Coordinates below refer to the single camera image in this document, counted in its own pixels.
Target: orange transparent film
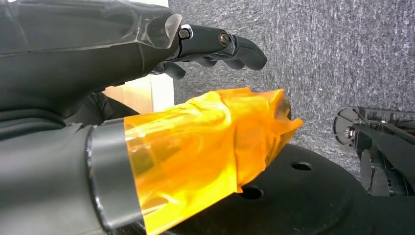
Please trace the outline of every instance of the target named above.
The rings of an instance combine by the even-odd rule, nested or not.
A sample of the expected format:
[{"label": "orange transparent film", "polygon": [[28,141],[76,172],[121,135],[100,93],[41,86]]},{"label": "orange transparent film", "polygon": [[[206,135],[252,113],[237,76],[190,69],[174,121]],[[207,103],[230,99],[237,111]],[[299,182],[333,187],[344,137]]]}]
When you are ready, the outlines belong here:
[{"label": "orange transparent film", "polygon": [[159,234],[253,180],[302,121],[283,90],[221,90],[164,112],[125,118],[144,224]]}]

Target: black sleeve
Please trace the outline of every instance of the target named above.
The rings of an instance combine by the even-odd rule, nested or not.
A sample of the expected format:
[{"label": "black sleeve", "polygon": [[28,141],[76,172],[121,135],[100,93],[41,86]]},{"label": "black sleeve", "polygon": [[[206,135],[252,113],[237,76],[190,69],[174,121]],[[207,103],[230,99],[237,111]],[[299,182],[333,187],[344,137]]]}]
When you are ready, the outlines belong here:
[{"label": "black sleeve", "polygon": [[130,107],[99,92],[87,96],[78,112],[66,119],[65,122],[66,124],[100,125],[106,120],[138,114]]}]

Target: gray carpeted wall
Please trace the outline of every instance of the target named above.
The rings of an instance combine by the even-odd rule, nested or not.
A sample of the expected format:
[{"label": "gray carpeted wall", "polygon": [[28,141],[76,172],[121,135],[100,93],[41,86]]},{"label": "gray carpeted wall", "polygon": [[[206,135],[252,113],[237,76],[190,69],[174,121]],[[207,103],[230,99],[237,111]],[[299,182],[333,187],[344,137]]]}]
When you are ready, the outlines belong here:
[{"label": "gray carpeted wall", "polygon": [[344,106],[415,111],[415,0],[170,0],[186,24],[225,29],[268,56],[262,71],[182,64],[175,101],[210,90],[284,88],[305,121],[292,143],[359,178],[355,153],[332,136]]}]

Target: metal screw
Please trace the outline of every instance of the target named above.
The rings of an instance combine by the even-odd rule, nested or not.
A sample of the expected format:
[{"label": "metal screw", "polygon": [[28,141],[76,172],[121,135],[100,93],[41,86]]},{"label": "metal screw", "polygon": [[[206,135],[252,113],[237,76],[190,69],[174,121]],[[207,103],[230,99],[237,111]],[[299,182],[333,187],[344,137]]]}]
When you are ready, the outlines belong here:
[{"label": "metal screw", "polygon": [[219,42],[222,46],[226,47],[229,43],[229,36],[227,33],[221,33],[219,35]]},{"label": "metal screw", "polygon": [[355,135],[356,135],[356,130],[353,127],[349,126],[348,128],[346,128],[346,130],[345,130],[345,137],[346,138],[352,139],[352,138],[355,137]]},{"label": "metal screw", "polygon": [[181,39],[186,39],[186,38],[189,38],[189,37],[190,37],[190,33],[189,33],[189,31],[188,31],[187,29],[181,29],[181,30],[179,31],[179,37],[180,37]]}]

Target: prosthetic hand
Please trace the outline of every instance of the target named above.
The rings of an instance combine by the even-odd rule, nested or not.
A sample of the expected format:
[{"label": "prosthetic hand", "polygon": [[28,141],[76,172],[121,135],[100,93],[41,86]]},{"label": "prosthetic hand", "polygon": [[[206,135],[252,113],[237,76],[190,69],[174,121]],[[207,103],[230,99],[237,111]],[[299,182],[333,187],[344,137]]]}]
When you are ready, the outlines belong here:
[{"label": "prosthetic hand", "polygon": [[[282,91],[216,92],[162,116],[64,125],[92,92],[149,73],[183,77],[175,62],[265,66],[251,41],[180,22],[126,0],[0,0],[0,234],[102,234],[135,221],[159,233],[269,164],[301,125]],[[212,174],[201,171],[209,160]]]}]

